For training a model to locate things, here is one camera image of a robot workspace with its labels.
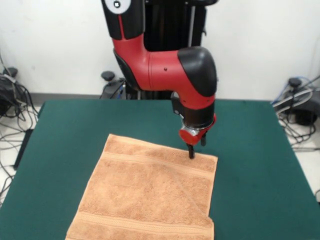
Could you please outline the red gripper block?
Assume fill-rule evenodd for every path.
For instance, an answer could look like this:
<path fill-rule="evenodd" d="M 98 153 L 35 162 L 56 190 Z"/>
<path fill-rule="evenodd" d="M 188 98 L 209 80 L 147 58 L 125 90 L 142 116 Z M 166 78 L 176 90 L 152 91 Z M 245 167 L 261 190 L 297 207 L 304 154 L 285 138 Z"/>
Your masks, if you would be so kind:
<path fill-rule="evenodd" d="M 205 127 L 205 128 L 191 128 L 188 127 L 182 122 L 182 127 L 179 130 L 180 138 L 187 144 L 188 154 L 190 159 L 195 158 L 195 150 L 194 146 L 200 143 L 202 146 L 207 144 L 207 133 L 212 128 L 212 126 L 216 123 L 217 117 L 216 114 L 213 114 L 213 122 Z"/>

